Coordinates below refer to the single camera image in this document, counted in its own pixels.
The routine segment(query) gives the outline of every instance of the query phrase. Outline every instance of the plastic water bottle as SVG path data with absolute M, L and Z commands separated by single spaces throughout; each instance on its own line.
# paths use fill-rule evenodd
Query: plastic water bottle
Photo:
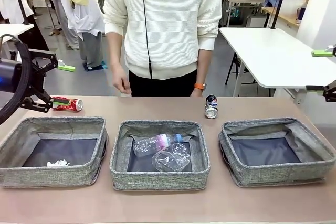
M 133 149 L 137 157 L 144 157 L 155 154 L 160 150 L 167 148 L 172 143 L 180 142 L 182 142 L 182 136 L 180 134 L 161 134 L 157 136 L 138 138 L 134 141 Z

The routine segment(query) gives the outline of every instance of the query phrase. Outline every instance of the white tissue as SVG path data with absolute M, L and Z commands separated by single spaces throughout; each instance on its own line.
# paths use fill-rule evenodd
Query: white tissue
M 68 166 L 70 163 L 68 163 L 65 159 L 63 160 L 58 160 L 55 163 L 51 163 L 51 162 L 47 162 L 47 166 L 48 167 L 52 167 L 52 166 Z

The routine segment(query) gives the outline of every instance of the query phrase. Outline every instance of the hand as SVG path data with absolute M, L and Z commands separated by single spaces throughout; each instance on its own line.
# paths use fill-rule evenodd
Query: hand
M 112 66 L 113 86 L 121 93 L 131 94 L 130 83 L 128 77 L 120 64 Z
M 202 97 L 203 90 L 195 88 L 190 97 Z

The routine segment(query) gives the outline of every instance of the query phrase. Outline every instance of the storage bin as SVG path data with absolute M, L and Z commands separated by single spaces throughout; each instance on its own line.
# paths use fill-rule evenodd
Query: storage bin
M 294 118 L 227 122 L 219 142 L 242 187 L 321 182 L 336 161 L 333 150 Z
M 0 185 L 91 185 L 99 174 L 107 142 L 103 118 L 27 118 L 0 146 Z M 67 166 L 47 166 L 63 159 Z
M 152 156 L 136 157 L 134 137 L 181 134 L 191 161 L 182 172 L 159 172 Z M 199 124 L 184 121 L 124 121 L 119 127 L 111 161 L 116 190 L 199 190 L 206 187 L 210 161 Z

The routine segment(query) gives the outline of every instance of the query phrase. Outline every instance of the orange wristband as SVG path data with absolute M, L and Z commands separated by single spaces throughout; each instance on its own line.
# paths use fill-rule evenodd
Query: orange wristband
M 197 89 L 205 90 L 205 87 L 206 87 L 206 84 L 199 84 L 199 83 L 195 84 L 195 88 Z

